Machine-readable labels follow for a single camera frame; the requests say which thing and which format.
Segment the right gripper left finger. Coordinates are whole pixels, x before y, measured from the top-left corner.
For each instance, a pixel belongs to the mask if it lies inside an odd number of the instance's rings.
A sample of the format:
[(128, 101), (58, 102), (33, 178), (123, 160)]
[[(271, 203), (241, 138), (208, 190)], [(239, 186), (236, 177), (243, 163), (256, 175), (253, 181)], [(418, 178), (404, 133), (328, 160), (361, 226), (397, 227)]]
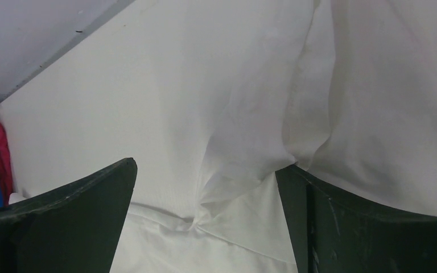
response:
[(124, 158), (0, 209), (0, 272), (109, 272), (137, 172)]

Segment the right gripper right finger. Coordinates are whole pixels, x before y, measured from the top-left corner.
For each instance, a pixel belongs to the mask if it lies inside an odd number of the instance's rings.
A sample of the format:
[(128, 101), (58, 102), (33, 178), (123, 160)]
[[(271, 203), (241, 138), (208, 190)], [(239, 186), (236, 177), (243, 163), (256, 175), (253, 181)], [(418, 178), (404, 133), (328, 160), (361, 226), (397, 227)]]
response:
[(275, 176), (299, 272), (437, 272), (437, 217), (367, 200), (295, 165)]

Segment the white printed t-shirt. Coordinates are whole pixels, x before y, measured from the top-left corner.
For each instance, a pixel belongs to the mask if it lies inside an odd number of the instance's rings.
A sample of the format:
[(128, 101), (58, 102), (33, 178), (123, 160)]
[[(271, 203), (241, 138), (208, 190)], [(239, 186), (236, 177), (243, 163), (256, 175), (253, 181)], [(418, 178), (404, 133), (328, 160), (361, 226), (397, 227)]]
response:
[(299, 272), (276, 172), (437, 217), (437, 1), (281, 1), (195, 156), (191, 219), (132, 204), (113, 272)]

